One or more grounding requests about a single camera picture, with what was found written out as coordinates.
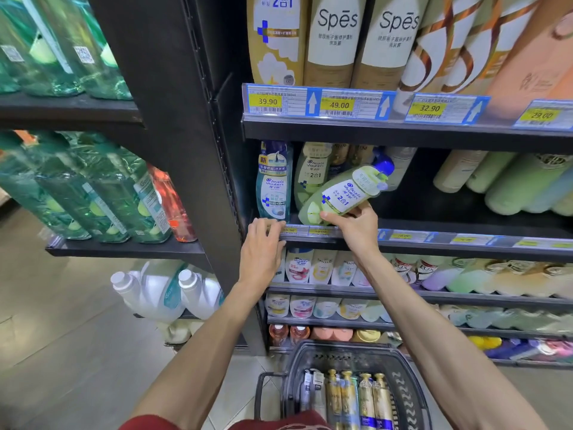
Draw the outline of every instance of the yellow price label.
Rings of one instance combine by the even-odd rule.
[[[298,228],[295,226],[285,226],[282,233],[283,234],[297,234]]]
[[[520,122],[553,122],[561,110],[553,108],[528,108],[519,118]]]
[[[539,243],[537,241],[531,241],[530,239],[522,239],[517,245],[518,246],[537,247],[539,245]]]
[[[390,238],[412,239],[412,234],[400,234],[395,232]]]
[[[283,96],[270,93],[249,93],[249,107],[283,107]]]
[[[330,229],[328,228],[311,228],[308,230],[308,235],[328,237],[330,235]]]
[[[454,243],[473,243],[476,239],[476,237],[456,237],[452,241]]]
[[[354,98],[329,98],[322,97],[320,100],[321,110],[335,110],[338,112],[351,112],[354,110]]]
[[[448,106],[447,102],[412,102],[410,116],[441,116]]]
[[[555,243],[551,247],[555,249],[571,249],[573,248],[573,243]]]

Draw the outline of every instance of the red shirt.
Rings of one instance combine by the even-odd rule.
[[[315,411],[306,411],[280,421],[243,420],[229,430],[331,430]],[[175,424],[155,415],[142,415],[127,421],[119,430],[180,430]]]

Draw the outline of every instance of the gray plastic basket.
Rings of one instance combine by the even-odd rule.
[[[304,340],[289,354],[284,373],[259,375],[255,394],[254,417],[261,416],[262,387],[266,377],[282,377],[281,418],[298,412],[300,384],[304,370],[316,368],[323,373],[336,371],[384,373],[394,398],[399,430],[432,430],[426,398],[410,364],[395,348],[383,344],[365,344]]]

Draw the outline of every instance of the red sleeve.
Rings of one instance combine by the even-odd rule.
[[[179,430],[179,427],[157,415],[141,415],[127,421],[119,430]]]

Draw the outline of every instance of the white arrow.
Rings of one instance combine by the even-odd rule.
[[[382,105],[380,106],[380,114],[379,117],[384,117],[390,107],[390,97],[386,97]]]
[[[311,99],[308,100],[308,112],[314,113],[316,107],[316,96],[315,93],[312,92]]]
[[[470,111],[468,119],[466,122],[471,122],[473,121],[476,116],[478,115],[479,112],[481,112],[481,105],[482,105],[483,101],[480,101],[480,103],[475,106],[474,108],[472,108],[472,111]]]

